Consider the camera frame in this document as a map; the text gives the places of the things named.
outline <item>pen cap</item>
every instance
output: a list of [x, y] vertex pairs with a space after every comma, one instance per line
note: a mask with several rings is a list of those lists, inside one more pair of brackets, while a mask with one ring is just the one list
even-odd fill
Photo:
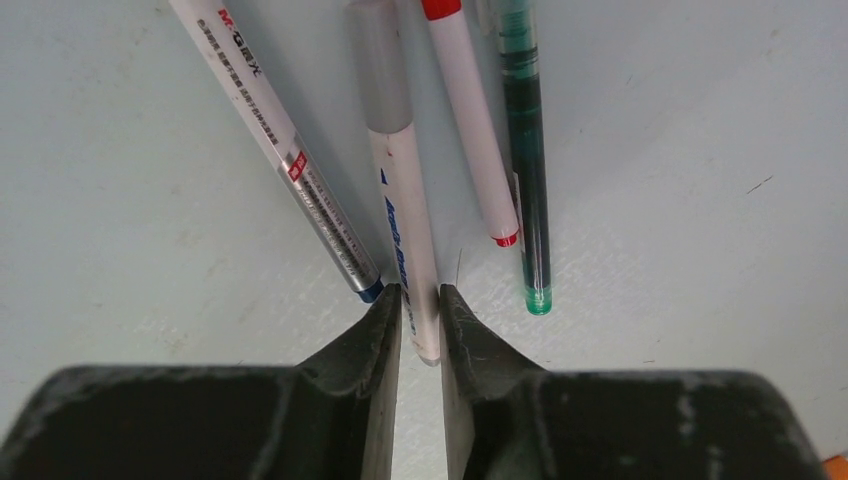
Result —
[[345, 7], [368, 129], [397, 133], [412, 123], [412, 104], [394, 0], [356, 0]]
[[462, 10], [462, 0], [421, 0], [424, 16], [431, 22], [449, 17]]

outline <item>red pen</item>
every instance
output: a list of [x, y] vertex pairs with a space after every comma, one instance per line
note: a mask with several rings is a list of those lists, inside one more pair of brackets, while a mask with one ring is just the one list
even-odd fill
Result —
[[518, 239], [518, 218], [462, 3], [460, 0], [422, 0], [421, 3], [486, 228], [499, 246], [512, 246]]

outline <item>marker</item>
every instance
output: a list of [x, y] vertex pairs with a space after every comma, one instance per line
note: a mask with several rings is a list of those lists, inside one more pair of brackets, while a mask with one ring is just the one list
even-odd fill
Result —
[[551, 247], [542, 133], [542, 90], [533, 0], [477, 0], [484, 32], [497, 30], [506, 97], [527, 310], [551, 311]]
[[512, 246], [518, 239], [518, 219], [462, 4], [460, 0], [421, 3], [486, 228], [499, 246]]
[[248, 129], [283, 179], [350, 288], [366, 303], [383, 290], [380, 272], [306, 151], [221, 0], [171, 0]]
[[439, 285], [397, 9], [394, 0], [358, 0], [345, 15], [412, 344], [424, 363], [436, 366]]

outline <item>white marker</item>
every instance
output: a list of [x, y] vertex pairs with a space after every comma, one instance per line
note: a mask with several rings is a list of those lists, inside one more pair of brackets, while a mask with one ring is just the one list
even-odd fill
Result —
[[380, 272], [223, 2], [171, 0], [171, 6], [350, 288], [364, 302], [374, 302], [383, 290]]
[[345, 10], [412, 344], [426, 364], [435, 366], [439, 285], [397, 9], [394, 0], [359, 0]]
[[489, 236], [518, 239], [518, 219], [460, 0], [422, 0]]

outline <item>red cap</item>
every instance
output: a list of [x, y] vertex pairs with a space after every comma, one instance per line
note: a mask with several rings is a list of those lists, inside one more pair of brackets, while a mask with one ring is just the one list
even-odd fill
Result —
[[462, 10], [462, 0], [421, 0], [421, 4], [424, 5], [424, 15], [431, 22]]
[[518, 232], [515, 232], [515, 233], [513, 233], [512, 235], [510, 235], [506, 238], [494, 238], [494, 237], [492, 237], [492, 240], [494, 240], [495, 243], [497, 243], [499, 247], [503, 247], [503, 248], [511, 247], [511, 246], [515, 245], [515, 242], [518, 241]]

